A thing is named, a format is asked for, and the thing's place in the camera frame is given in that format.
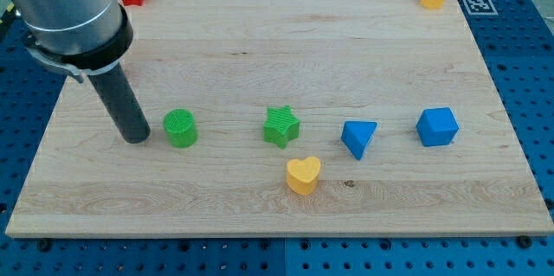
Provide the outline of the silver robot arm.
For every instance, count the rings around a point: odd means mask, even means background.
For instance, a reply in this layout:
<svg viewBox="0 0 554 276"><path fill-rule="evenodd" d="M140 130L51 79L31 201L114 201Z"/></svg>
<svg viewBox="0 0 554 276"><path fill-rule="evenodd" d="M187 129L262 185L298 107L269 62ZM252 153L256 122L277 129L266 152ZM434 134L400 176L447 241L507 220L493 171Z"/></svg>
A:
<svg viewBox="0 0 554 276"><path fill-rule="evenodd" d="M133 30L118 0L12 0L29 32L25 47L44 68L78 82L126 79L120 60Z"/></svg>

